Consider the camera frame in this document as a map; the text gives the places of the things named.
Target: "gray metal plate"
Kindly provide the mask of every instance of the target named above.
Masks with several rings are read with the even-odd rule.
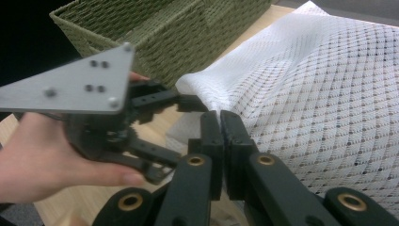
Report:
[[[0,111],[115,114],[122,110],[129,43],[0,88]]]

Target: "hand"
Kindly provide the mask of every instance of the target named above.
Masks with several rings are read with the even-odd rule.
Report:
[[[147,80],[131,73],[132,81]],[[0,202],[35,202],[68,186],[139,186],[136,170],[94,162],[78,154],[66,139],[62,121],[26,113],[0,151]]]

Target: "woven basket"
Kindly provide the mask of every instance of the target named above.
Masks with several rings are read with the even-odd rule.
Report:
[[[270,0],[77,0],[50,13],[82,57],[128,41],[133,71],[173,87],[204,69],[270,7]]]

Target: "table surface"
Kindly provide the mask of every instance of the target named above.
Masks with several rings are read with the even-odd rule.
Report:
[[[240,43],[252,37],[260,30],[268,27],[281,16],[292,12],[293,8],[271,6],[271,8],[257,20],[241,37],[239,37],[222,55],[237,47]],[[160,146],[165,146],[165,132],[179,119],[181,113],[175,111],[175,107],[166,109],[162,114],[155,116],[150,123],[135,125],[138,135]],[[0,143],[7,143],[18,122],[13,116],[9,116],[0,122]],[[144,188],[154,191],[158,186],[145,184]],[[54,196],[35,202],[35,206],[45,225],[53,225],[59,218],[65,216],[71,210],[79,214],[88,223],[97,216],[100,209],[107,200],[124,187],[103,187],[103,186],[75,186],[66,188]]]

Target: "white cloth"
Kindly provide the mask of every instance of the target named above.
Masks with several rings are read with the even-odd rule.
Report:
[[[179,92],[238,113],[261,152],[310,191],[354,188],[399,216],[399,29],[327,15],[312,2],[242,43]],[[200,114],[168,132],[184,149]]]

